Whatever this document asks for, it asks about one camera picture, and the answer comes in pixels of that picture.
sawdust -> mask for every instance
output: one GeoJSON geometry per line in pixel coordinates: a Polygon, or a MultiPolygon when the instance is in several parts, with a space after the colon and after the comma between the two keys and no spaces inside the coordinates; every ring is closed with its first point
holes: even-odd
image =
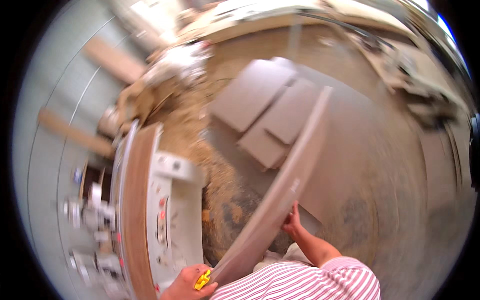
{"type": "Polygon", "coordinates": [[[239,223],[243,217],[243,210],[238,205],[232,205],[232,219],[235,223],[239,223]]]}

person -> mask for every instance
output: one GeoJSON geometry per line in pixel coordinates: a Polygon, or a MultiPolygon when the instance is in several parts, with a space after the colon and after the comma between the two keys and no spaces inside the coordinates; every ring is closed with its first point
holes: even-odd
{"type": "Polygon", "coordinates": [[[186,267],[160,300],[196,300],[209,295],[211,300],[380,299],[380,284],[366,265],[342,256],[300,224],[298,202],[282,229],[295,241],[283,257],[267,252],[253,273],[216,291],[216,282],[200,290],[193,288],[200,275],[212,268],[204,264],[186,267]]]}

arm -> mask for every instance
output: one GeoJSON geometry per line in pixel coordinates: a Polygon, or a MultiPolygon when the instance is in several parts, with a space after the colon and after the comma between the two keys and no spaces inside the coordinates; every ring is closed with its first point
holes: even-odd
{"type": "Polygon", "coordinates": [[[173,283],[162,293],[159,300],[197,300],[211,295],[218,283],[214,282],[200,290],[194,288],[202,274],[212,268],[204,264],[194,264],[183,268],[173,283]]]}
{"type": "Polygon", "coordinates": [[[287,216],[282,229],[292,237],[305,256],[317,267],[321,267],[332,258],[342,256],[334,246],[303,228],[300,224],[298,201],[293,204],[292,212],[287,216]]]}

yellow utility knife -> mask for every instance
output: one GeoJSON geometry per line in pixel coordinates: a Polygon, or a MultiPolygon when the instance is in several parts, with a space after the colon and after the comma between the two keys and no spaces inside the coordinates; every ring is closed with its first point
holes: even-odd
{"type": "Polygon", "coordinates": [[[207,282],[210,280],[209,275],[210,275],[210,270],[207,270],[205,274],[200,276],[200,278],[197,280],[197,283],[195,283],[194,288],[196,290],[200,290],[204,285],[206,285],[207,282]]]}

metal rod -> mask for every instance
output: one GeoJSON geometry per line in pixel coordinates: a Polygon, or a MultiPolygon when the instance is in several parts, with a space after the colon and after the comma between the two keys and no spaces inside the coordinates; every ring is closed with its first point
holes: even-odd
{"type": "Polygon", "coordinates": [[[297,51],[300,45],[301,26],[300,16],[297,14],[293,15],[290,33],[288,35],[288,59],[291,61],[295,61],[297,57],[297,51]]]}

